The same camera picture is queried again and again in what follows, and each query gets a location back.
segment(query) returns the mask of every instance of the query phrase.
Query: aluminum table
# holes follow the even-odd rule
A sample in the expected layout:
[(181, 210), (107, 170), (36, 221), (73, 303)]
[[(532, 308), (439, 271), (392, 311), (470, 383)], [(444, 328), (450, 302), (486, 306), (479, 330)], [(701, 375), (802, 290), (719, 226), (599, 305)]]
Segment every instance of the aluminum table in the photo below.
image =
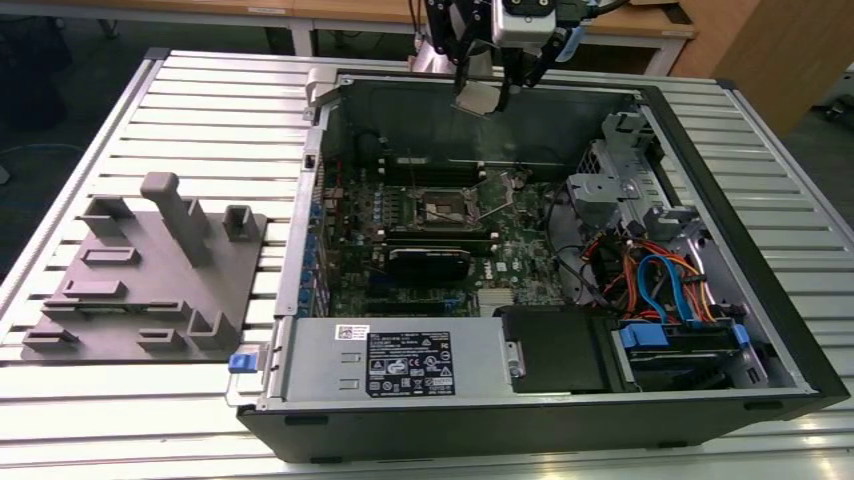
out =
[[(244, 348), (270, 340), (308, 126), (303, 87), (319, 64), (406, 69), (398, 62), (161, 50), (143, 61), (0, 289), (0, 478), (850, 478), (854, 401), (674, 450), (290, 465), (243, 429), (224, 397), (230, 384), (232, 403), (256, 394), (258, 375), (230, 377), (224, 364), (20, 362), (24, 332), (87, 234), (75, 219), (87, 197), (127, 195), (132, 208), (153, 209), (137, 193), (148, 171), (179, 174), (181, 194), (200, 197), (206, 211), (248, 203), (272, 219)], [(571, 72), (552, 78), (658, 84), (854, 390), (854, 235), (738, 91), (695, 79)], [(674, 184), (690, 203), (675, 177)]]

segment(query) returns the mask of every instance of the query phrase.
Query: blue drive bracket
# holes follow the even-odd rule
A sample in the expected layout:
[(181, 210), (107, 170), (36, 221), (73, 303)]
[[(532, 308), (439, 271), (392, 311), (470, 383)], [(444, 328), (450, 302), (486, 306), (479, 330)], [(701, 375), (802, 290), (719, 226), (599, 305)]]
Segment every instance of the blue drive bracket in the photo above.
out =
[(658, 323), (633, 323), (619, 330), (619, 339), (623, 348), (634, 347), (667, 347), (667, 335), (665, 327)]

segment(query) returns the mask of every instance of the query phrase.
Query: warning label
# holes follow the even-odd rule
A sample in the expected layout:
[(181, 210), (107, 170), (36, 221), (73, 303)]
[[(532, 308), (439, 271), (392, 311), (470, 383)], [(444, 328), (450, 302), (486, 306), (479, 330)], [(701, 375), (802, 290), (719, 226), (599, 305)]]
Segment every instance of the warning label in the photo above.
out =
[(370, 333), (367, 350), (371, 397), (454, 395), (450, 332)]

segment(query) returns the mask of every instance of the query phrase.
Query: floor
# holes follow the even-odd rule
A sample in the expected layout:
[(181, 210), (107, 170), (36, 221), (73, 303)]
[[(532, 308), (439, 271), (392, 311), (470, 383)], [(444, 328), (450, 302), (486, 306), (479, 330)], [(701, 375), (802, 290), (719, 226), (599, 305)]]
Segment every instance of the floor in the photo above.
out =
[[(61, 92), (68, 117), (55, 128), (17, 132), (0, 125), (0, 152), (28, 144), (69, 144), (85, 148), (121, 94), (140, 59), (152, 46), (185, 50), (236, 53), (270, 53), (266, 32), (260, 28), (203, 25), (165, 25), (121, 22), (120, 36), (108, 40), (93, 20), (67, 20), (63, 37), (73, 56), (73, 65), (53, 77)], [(322, 32), (322, 55), (402, 60), (412, 51), (411, 36), (347, 33), (346, 45), (336, 47), (331, 34)], [(584, 57), (600, 52), (579, 51)], [(810, 113), (785, 139), (795, 158), (825, 191), (849, 223), (854, 224), (854, 130), (823, 121)], [(19, 150), (1, 155), (0, 166), (11, 179), (0, 185), (0, 279), (11, 268), (32, 231), (49, 208), (75, 167), (79, 154), (68, 149)]]

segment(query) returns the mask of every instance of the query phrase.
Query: gray block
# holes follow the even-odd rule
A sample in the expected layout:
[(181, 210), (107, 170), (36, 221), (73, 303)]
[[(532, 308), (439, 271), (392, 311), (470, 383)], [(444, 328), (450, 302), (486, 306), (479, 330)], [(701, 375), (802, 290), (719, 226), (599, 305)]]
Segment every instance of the gray block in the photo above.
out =
[(187, 346), (173, 328), (140, 328), (136, 343), (147, 352), (177, 352)]
[[(25, 360), (224, 361), (235, 351), (267, 218), (243, 206), (204, 214), (198, 201), (173, 198), (171, 174), (145, 182), (143, 194), (167, 214), (132, 212), (120, 198), (92, 200), (93, 232), (24, 339)], [(188, 261), (179, 238), (198, 243), (189, 251), (204, 249), (207, 263)]]
[(189, 207), (177, 194), (177, 175), (165, 172), (149, 172), (143, 179), (140, 193), (155, 205), (163, 215), (163, 224), (177, 242), (187, 260), (193, 267), (211, 263), (211, 252), (203, 242), (206, 230), (200, 227), (202, 206), (192, 201)]
[(121, 197), (96, 196), (92, 198), (80, 220), (85, 222), (95, 236), (107, 243), (121, 239), (124, 234), (119, 228), (119, 220), (133, 218), (133, 212)]
[(228, 205), (223, 227), (232, 242), (256, 242), (260, 239), (258, 224), (248, 205)]
[(133, 247), (107, 247), (83, 250), (80, 260), (87, 265), (132, 265), (139, 263), (139, 252)]
[(210, 323), (199, 310), (192, 312), (187, 338), (202, 350), (223, 350), (239, 340), (240, 334), (231, 326), (228, 318), (219, 312)]

